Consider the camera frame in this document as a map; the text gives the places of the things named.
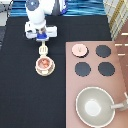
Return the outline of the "white blue gripper body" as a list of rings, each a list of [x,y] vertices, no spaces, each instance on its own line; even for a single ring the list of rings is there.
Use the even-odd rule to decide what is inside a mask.
[[[50,38],[57,36],[56,26],[44,26],[37,29],[30,22],[25,23],[25,35],[28,39],[36,39],[37,41],[48,41]]]

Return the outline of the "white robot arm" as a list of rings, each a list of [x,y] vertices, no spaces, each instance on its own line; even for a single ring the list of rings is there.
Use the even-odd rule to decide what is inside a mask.
[[[26,0],[25,8],[29,19],[25,23],[25,34],[28,39],[46,41],[57,36],[57,27],[48,26],[45,16],[63,15],[67,11],[66,0]]]

